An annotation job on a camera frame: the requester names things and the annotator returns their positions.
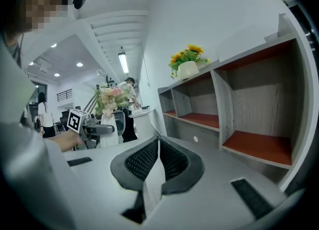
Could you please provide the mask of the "black and white office chair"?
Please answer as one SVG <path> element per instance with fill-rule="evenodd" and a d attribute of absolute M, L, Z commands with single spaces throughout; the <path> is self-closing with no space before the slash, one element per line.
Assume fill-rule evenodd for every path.
<path fill-rule="evenodd" d="M 121 136 L 124 133 L 126 127 L 125 113 L 123 111 L 114 111 L 113 115 L 115 117 L 118 136 Z"/>

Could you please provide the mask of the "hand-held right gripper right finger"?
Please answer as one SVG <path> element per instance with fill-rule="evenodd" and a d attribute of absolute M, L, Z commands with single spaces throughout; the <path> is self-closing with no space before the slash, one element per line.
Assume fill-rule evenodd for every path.
<path fill-rule="evenodd" d="M 287 196 L 261 173 L 211 145 L 171 141 L 198 154 L 204 164 L 200 180 L 187 192 L 162 196 L 147 218 L 149 230 L 234 230 L 255 221 L 232 181 L 246 179 L 272 207 Z"/>

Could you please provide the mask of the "yellow sunflowers in white pot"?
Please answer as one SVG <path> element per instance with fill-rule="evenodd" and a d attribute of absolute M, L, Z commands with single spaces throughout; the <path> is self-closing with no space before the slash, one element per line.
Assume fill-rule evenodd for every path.
<path fill-rule="evenodd" d="M 209 64 L 209 59 L 203 57 L 204 50 L 195 44 L 188 44 L 187 48 L 170 57 L 168 66 L 171 68 L 170 77 L 178 77 L 181 81 L 198 74 L 199 70 Z"/>

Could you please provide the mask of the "white round table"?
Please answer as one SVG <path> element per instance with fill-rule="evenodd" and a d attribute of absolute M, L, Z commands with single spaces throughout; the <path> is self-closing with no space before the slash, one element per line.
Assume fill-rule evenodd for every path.
<path fill-rule="evenodd" d="M 151 123 L 150 113 L 153 110 L 136 110 L 129 117 L 134 120 L 138 139 L 151 138 L 155 134 L 155 129 Z"/>

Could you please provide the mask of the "grey wooden desk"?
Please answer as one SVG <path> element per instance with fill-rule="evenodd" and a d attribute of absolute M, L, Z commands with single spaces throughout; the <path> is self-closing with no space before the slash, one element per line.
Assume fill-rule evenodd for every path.
<path fill-rule="evenodd" d="M 158 89 L 166 133 L 229 153 L 285 191 L 302 166 L 319 115 L 319 77 L 300 25 Z"/>

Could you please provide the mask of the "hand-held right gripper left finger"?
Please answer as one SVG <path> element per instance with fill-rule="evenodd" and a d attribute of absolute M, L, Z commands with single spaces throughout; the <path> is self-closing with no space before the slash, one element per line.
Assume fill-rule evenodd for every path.
<path fill-rule="evenodd" d="M 128 157 L 139 154 L 137 166 L 152 170 L 158 138 L 105 148 L 64 152 L 64 173 L 76 230 L 160 230 L 160 219 L 145 213 L 144 182 L 126 169 Z"/>

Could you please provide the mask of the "pink flowers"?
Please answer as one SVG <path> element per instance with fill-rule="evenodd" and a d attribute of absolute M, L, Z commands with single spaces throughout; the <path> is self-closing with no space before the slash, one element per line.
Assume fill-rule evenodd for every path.
<path fill-rule="evenodd" d="M 129 104 L 131 96 L 126 90 L 120 88 L 109 88 L 107 86 L 96 86 L 94 90 L 97 106 L 96 115 L 101 116 L 101 124 L 111 125 L 114 132 L 100 136 L 101 147 L 109 147 L 119 144 L 119 131 L 117 130 L 116 118 L 114 113 L 121 107 Z"/>

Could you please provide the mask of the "long ceiling tube light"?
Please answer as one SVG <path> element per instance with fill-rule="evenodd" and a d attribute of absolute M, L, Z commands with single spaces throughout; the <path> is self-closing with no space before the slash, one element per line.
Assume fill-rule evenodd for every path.
<path fill-rule="evenodd" d="M 125 52 L 119 53 L 119 54 L 118 54 L 118 58 L 119 58 L 119 61 L 120 61 L 120 63 L 121 63 L 123 72 L 124 72 L 125 74 L 129 73 L 129 69 L 128 69 L 128 65 L 127 65 L 127 59 L 126 59 L 126 54 L 125 54 Z"/>

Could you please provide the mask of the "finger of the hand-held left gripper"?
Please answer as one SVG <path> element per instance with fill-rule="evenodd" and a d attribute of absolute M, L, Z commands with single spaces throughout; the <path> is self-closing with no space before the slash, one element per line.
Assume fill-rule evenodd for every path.
<path fill-rule="evenodd" d="M 112 134 L 115 128 L 113 125 L 107 124 L 90 124 L 86 126 L 86 131 L 90 135 L 106 135 Z"/>

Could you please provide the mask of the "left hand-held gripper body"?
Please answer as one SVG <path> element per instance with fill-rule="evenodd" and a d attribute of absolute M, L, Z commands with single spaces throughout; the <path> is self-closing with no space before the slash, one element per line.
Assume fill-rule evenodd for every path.
<path fill-rule="evenodd" d="M 97 147 L 98 140 L 98 134 L 94 129 L 100 122 L 94 114 L 73 109 L 69 111 L 67 127 L 80 136 L 87 149 L 94 149 Z"/>

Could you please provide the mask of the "black metal railing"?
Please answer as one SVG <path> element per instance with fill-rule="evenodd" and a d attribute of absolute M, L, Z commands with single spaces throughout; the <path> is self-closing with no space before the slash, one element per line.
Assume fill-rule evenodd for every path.
<path fill-rule="evenodd" d="M 69 89 L 69 90 L 58 93 L 56 96 L 57 96 L 57 101 L 61 102 L 61 101 L 72 98 L 73 92 L 72 92 L 72 89 Z"/>

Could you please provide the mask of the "person's grey t-shirt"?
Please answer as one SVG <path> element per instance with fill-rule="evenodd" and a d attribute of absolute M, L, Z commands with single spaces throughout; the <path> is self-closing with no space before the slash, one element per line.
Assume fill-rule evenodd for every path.
<path fill-rule="evenodd" d="M 35 86 L 21 67 L 18 43 L 9 46 L 0 31 L 0 133 L 9 127 L 26 127 L 35 131 L 28 100 Z"/>

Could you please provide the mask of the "person's left forearm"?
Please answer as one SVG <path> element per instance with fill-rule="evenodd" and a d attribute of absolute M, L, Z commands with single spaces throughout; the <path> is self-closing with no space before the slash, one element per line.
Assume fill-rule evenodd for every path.
<path fill-rule="evenodd" d="M 46 140 L 57 143 L 62 152 L 73 149 L 77 145 L 84 144 L 84 141 L 81 139 L 80 135 L 72 130 L 63 132 L 55 137 L 47 138 Z"/>

